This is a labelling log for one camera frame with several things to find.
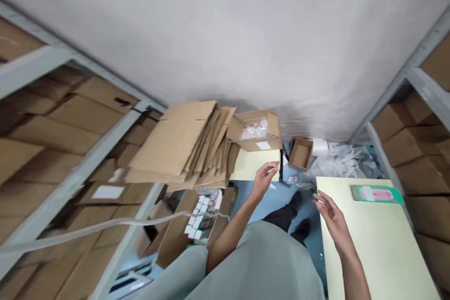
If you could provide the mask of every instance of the white label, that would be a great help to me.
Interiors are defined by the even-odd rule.
[[[114,187],[111,185],[100,185],[91,199],[117,199],[120,197],[124,187]]]
[[[366,194],[366,200],[369,202],[374,202],[375,197],[374,197],[374,193],[372,192],[372,188],[371,187],[362,187],[362,189],[364,190],[364,193]]]
[[[256,145],[259,146],[259,148],[261,150],[270,150],[271,149],[269,142],[257,142]]]

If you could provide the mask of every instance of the open cardboard box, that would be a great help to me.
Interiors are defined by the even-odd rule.
[[[313,150],[313,141],[301,137],[293,137],[291,142],[291,154],[289,156],[289,165],[301,171],[307,171],[311,154]]]
[[[234,203],[236,201],[237,192],[238,190],[234,187],[227,187],[225,189],[222,202],[220,204],[220,213],[229,216],[231,215]],[[175,210],[175,213],[182,211],[194,211],[198,202],[198,197],[199,195],[195,190],[186,190],[180,200],[180,203],[178,204],[177,209]],[[189,217],[177,217],[169,222],[169,225],[167,226],[162,237],[156,261],[161,268],[167,268],[181,255],[181,253],[184,252],[186,246],[192,243],[192,240],[189,239],[188,235],[184,233],[188,221]],[[209,248],[219,237],[227,223],[228,219],[224,217],[214,217],[214,225],[206,243],[206,248]]]
[[[241,139],[242,132],[246,127],[262,120],[267,120],[267,131],[270,136]],[[228,125],[226,137],[239,144],[242,149],[248,152],[283,148],[280,124],[275,109],[254,110],[235,114]]]

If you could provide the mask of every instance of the person's right hand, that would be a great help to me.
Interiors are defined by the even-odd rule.
[[[318,190],[319,194],[313,194],[313,203],[316,205],[317,210],[322,215],[325,223],[327,224],[328,231],[334,240],[336,250],[340,256],[351,257],[356,255],[355,245],[353,244],[352,237],[348,231],[347,223],[345,222],[342,211],[338,208],[333,199],[326,195],[326,193]]]

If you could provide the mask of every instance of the paper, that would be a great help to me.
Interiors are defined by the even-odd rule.
[[[120,197],[124,187],[115,187],[111,185],[100,185],[91,199],[117,199]]]
[[[270,150],[272,149],[270,147],[269,142],[257,142],[255,143],[261,150]]]

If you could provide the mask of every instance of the clear plastic wrap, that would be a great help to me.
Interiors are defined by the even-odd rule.
[[[244,128],[241,139],[269,137],[267,120],[252,123]]]

